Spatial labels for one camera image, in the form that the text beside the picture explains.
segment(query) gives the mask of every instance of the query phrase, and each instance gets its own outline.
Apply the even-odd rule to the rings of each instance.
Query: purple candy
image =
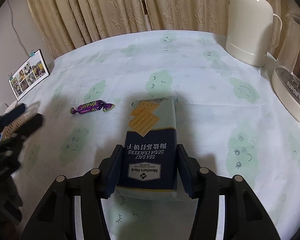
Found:
[[[102,100],[92,101],[83,105],[78,106],[78,109],[75,110],[73,107],[70,108],[70,113],[75,114],[86,114],[94,111],[99,111],[106,104],[106,102]]]
[[[105,104],[104,106],[103,106],[103,111],[104,112],[108,112],[108,111],[110,111],[112,108],[114,108],[115,107],[115,105],[114,104],[110,104],[110,103],[107,103],[107,104]]]

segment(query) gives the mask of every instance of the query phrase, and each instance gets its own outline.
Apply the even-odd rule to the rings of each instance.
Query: curtain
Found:
[[[146,31],[141,0],[27,0],[56,57],[100,39]]]
[[[195,30],[227,35],[229,0],[145,0],[154,30]],[[294,0],[268,0],[283,27],[278,48],[269,52],[277,57],[288,28],[286,15],[300,13]],[[273,33],[279,27],[274,21]]]
[[[195,30],[226,35],[228,0],[145,0],[154,30]]]

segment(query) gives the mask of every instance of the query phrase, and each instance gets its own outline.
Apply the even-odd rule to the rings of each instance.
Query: photograph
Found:
[[[19,86],[19,83],[18,83],[18,80],[16,77],[11,80],[11,85],[12,85],[12,89],[15,92],[15,94],[19,97],[22,94],[22,90]]]
[[[37,81],[32,70],[31,74],[26,77],[26,80],[28,81],[29,86],[31,86],[34,82]]]
[[[40,77],[42,77],[46,72],[44,70],[44,67],[42,65],[41,60],[39,62],[37,62],[35,65],[32,66],[33,72],[35,74],[35,77],[37,79],[39,79]]]
[[[24,80],[25,79],[25,74],[23,73],[23,70],[21,69],[20,71],[19,71],[19,73],[17,74],[17,79],[18,79],[18,81],[19,81],[19,83],[22,81],[22,80]]]
[[[39,49],[16,70],[12,79],[9,80],[9,84],[17,100],[20,100],[49,75],[49,69]]]
[[[29,75],[32,72],[30,62],[28,62],[27,65],[25,65],[23,67],[23,72],[25,73],[26,76]]]
[[[20,83],[20,86],[21,86],[21,89],[22,91],[26,91],[26,89],[29,87],[29,84],[27,82],[27,80],[23,80],[21,83]]]

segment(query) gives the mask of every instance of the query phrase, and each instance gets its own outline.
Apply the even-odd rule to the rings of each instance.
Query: table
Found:
[[[275,60],[268,55],[265,67],[252,67],[227,54],[225,40],[194,31],[134,33],[56,59],[51,75],[21,100],[29,111],[43,114],[45,123],[26,141],[15,175],[25,203],[20,228],[58,175],[81,176],[124,144],[134,100],[159,94],[178,96],[178,143],[189,156],[218,175],[243,175],[282,240],[290,239],[300,226],[300,123],[272,90]],[[96,99],[116,107],[108,113],[69,113]],[[223,237],[220,199],[217,239]],[[178,200],[113,194],[103,201],[112,239],[188,239],[197,201],[185,195],[180,179]],[[79,229],[77,237],[82,239]]]

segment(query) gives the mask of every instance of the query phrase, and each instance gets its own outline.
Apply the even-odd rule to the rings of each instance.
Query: electric kettle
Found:
[[[282,21],[267,0],[229,0],[226,51],[249,65],[262,67],[271,47],[279,45]],[[279,28],[271,40],[273,19]]]

